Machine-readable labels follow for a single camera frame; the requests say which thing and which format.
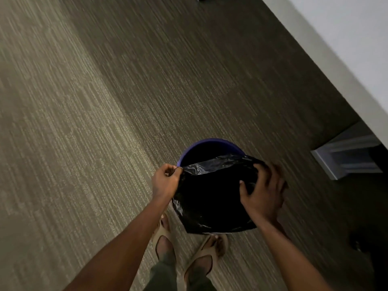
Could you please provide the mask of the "person's right hand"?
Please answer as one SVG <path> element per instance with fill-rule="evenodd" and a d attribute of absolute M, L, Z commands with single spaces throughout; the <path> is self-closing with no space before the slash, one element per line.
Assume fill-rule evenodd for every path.
<path fill-rule="evenodd" d="M 288 188 L 282 169 L 271 162 L 254 164 L 254 167 L 258 171 L 254 190 L 250 200 L 241 200 L 241 203 L 258 228 L 269 223 L 282 231 L 277 219 L 284 203 L 284 191 Z"/>

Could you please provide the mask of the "person's left hand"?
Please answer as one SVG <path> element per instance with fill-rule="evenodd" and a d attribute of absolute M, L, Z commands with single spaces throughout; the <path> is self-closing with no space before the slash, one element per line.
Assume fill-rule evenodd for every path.
<path fill-rule="evenodd" d="M 159 167 L 152 177 L 152 202 L 168 205 L 174 197 L 179 180 L 174 177 L 163 176 L 163 165 Z"/>

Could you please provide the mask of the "black plastic trash bag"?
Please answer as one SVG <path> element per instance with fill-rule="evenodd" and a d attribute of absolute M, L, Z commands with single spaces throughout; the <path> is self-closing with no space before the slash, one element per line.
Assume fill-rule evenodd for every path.
<path fill-rule="evenodd" d="M 231 234 L 256 228 L 240 202 L 239 181 L 252 194 L 258 179 L 252 156 L 225 155 L 184 166 L 172 206 L 188 234 Z"/>

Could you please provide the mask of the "person's right forearm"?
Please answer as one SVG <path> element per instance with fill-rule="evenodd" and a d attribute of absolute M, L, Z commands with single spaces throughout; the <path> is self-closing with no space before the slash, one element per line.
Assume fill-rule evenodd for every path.
<path fill-rule="evenodd" d="M 254 223 L 261 231 L 288 291 L 334 291 L 277 221 L 273 224 L 259 216 Z"/>

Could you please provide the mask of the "person's left forearm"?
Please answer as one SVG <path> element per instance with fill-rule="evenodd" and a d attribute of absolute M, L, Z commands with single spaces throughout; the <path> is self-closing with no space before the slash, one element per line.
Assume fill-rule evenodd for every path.
<path fill-rule="evenodd" d="M 63 291 L 129 291 L 170 199 L 156 197 L 105 245 Z"/>

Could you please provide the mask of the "blue round trash bin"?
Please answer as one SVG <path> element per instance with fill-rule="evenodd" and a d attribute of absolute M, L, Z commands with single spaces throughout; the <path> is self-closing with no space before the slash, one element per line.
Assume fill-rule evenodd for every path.
<path fill-rule="evenodd" d="M 245 155 L 236 144 L 222 138 L 206 138 L 194 142 L 181 154 L 177 166 L 188 166 L 224 155 Z"/>

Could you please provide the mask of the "beige left sandal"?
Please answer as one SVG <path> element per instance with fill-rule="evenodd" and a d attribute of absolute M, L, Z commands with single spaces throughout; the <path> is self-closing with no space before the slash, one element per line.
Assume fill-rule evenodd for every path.
<path fill-rule="evenodd" d="M 162 214 L 151 241 L 158 261 L 167 261 L 169 264 L 176 265 L 177 259 L 167 211 Z"/>

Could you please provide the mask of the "beige sandal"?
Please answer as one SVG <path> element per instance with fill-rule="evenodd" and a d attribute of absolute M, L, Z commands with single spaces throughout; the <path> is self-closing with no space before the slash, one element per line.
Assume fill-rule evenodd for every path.
<path fill-rule="evenodd" d="M 216 269 L 228 247 L 226 234 L 208 235 L 205 238 L 183 272 L 186 291 L 216 291 L 208 275 Z"/>
<path fill-rule="evenodd" d="M 162 214 L 151 241 L 158 261 L 167 261 L 169 264 L 176 265 L 177 259 L 167 211 Z"/>

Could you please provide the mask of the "beige right sandal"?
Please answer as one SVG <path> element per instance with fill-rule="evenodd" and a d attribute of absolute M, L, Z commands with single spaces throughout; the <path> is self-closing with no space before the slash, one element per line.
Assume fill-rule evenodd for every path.
<path fill-rule="evenodd" d="M 226 234 L 208 235 L 205 238 L 183 272 L 186 291 L 216 291 L 208 275 L 216 269 L 228 247 Z"/>

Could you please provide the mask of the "grey metal desk leg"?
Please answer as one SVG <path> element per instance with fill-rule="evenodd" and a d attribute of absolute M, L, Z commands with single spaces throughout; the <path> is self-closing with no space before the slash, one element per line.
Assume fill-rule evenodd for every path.
<path fill-rule="evenodd" d="M 331 180 L 356 173 L 388 173 L 388 148 L 359 121 L 311 151 Z"/>

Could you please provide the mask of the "dark green trousers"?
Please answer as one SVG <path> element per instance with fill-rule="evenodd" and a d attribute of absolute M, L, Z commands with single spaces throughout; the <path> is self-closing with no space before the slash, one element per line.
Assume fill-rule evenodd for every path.
<path fill-rule="evenodd" d="M 149 281 L 143 291 L 177 291 L 176 260 L 171 252 L 165 254 L 149 273 Z M 204 268 L 196 266 L 188 274 L 186 291 L 217 291 L 207 277 Z"/>

